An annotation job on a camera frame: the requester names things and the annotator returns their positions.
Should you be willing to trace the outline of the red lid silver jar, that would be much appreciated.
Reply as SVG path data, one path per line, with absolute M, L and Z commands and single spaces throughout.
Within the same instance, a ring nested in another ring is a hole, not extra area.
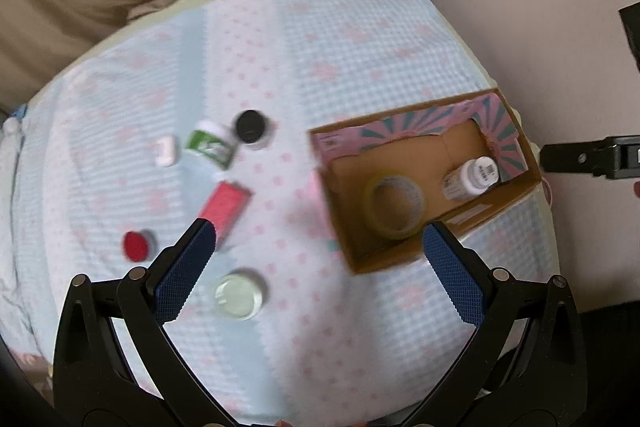
M 128 231 L 122 238 L 122 251 L 131 262 L 150 259 L 156 251 L 156 239 L 149 230 Z

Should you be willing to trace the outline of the pale green glass jar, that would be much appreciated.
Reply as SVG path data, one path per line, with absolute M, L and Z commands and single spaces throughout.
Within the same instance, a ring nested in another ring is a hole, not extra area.
M 214 290 L 215 306 L 229 319 L 246 321 L 262 309 L 265 301 L 264 284 L 255 274 L 236 271 L 221 277 Z

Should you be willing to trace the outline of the red rectangular box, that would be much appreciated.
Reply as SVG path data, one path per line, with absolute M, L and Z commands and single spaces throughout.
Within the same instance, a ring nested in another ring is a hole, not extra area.
M 213 225 L 218 244 L 224 243 L 229 236 L 251 197 L 252 193 L 239 184 L 227 181 L 217 184 L 198 217 Z

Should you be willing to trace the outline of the white earbud case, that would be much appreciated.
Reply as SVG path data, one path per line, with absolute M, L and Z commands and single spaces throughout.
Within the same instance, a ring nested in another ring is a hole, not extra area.
M 177 142 L 173 135 L 164 135 L 153 143 L 154 162 L 157 167 L 167 168 L 177 160 Z

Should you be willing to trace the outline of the green white cream jar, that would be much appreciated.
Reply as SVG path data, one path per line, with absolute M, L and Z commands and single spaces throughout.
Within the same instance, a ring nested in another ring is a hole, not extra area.
M 228 170 L 239 141 L 234 132 L 208 119 L 200 120 L 186 140 L 186 151 L 206 158 L 222 170 Z

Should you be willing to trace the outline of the black lid white jar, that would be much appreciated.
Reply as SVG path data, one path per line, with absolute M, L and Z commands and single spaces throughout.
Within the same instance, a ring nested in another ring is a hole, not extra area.
M 247 109 L 239 113 L 234 121 L 234 130 L 238 139 L 244 144 L 256 144 L 266 134 L 267 121 L 262 113 L 255 109 Z

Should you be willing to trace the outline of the pale green mattress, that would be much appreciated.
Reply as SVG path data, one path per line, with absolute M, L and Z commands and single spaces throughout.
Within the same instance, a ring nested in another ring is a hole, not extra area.
M 181 0 L 54 80 L 41 207 L 75 233 L 149 223 L 166 234 L 227 178 L 253 191 L 259 231 L 312 225 L 310 129 L 491 85 L 431 0 Z M 270 142 L 229 171 L 192 156 L 155 165 L 156 139 L 249 108 L 271 120 Z

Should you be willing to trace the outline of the white pill bottle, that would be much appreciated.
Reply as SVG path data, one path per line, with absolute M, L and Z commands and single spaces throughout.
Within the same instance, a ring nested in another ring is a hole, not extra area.
M 482 156 L 465 161 L 442 180 L 442 193 L 451 202 L 466 202 L 487 192 L 499 181 L 496 162 Z

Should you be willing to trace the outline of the yellow tape roll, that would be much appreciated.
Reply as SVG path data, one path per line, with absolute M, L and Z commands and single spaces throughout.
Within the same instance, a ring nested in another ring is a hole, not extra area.
M 425 210 L 420 185 L 399 172 L 383 171 L 372 176 L 363 192 L 363 220 L 384 239 L 400 241 L 416 233 Z

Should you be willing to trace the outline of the cardboard box with pink lining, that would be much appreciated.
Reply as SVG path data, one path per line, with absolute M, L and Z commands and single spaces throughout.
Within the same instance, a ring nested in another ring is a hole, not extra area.
M 308 135 L 338 246 L 356 274 L 416 259 L 428 222 L 442 221 L 455 236 L 465 236 L 541 184 L 535 155 L 499 89 L 327 124 L 309 130 Z M 482 156 L 496 162 L 498 183 L 466 202 L 446 199 L 445 176 Z M 366 184 L 383 171 L 413 179 L 426 199 L 422 225 L 400 241 L 384 239 L 363 220 Z

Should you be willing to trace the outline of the blue pink checkered bedsheet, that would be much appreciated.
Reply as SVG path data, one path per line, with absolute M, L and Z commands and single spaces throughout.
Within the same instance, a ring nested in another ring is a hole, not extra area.
M 252 197 L 166 329 L 240 421 L 346 426 L 424 398 L 468 340 L 425 260 L 354 275 L 311 129 L 491 87 L 430 0 L 184 0 L 55 77 L 1 141 L 1 335 L 45 372 L 72 277 Z

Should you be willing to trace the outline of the black wall outlet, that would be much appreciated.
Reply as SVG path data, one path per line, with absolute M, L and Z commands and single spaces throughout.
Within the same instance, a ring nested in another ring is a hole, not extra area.
M 625 6 L 618 11 L 628 46 L 637 68 L 640 69 L 640 3 Z

